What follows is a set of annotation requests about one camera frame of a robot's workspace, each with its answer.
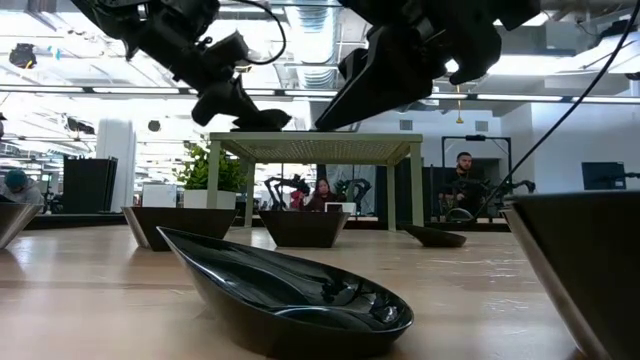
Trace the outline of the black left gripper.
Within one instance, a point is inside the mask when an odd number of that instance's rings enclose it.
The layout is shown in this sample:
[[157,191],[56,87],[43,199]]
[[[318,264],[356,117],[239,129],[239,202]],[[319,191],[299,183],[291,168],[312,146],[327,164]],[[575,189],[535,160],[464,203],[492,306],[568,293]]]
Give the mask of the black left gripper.
[[236,118],[237,126],[264,126],[265,118],[241,82],[229,82],[238,62],[248,55],[243,36],[235,31],[212,44],[211,37],[182,48],[172,65],[174,81],[201,92],[191,115],[207,125],[216,115]]

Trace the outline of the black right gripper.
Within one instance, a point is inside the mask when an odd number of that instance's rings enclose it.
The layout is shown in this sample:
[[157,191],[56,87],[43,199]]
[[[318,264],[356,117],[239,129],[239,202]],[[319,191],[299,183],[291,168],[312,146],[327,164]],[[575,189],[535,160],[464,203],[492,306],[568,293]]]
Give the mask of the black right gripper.
[[500,58],[501,37],[488,1],[343,0],[372,25],[369,48],[338,64],[345,85],[315,121],[319,131],[366,120],[431,95],[446,73],[461,84],[483,76]]

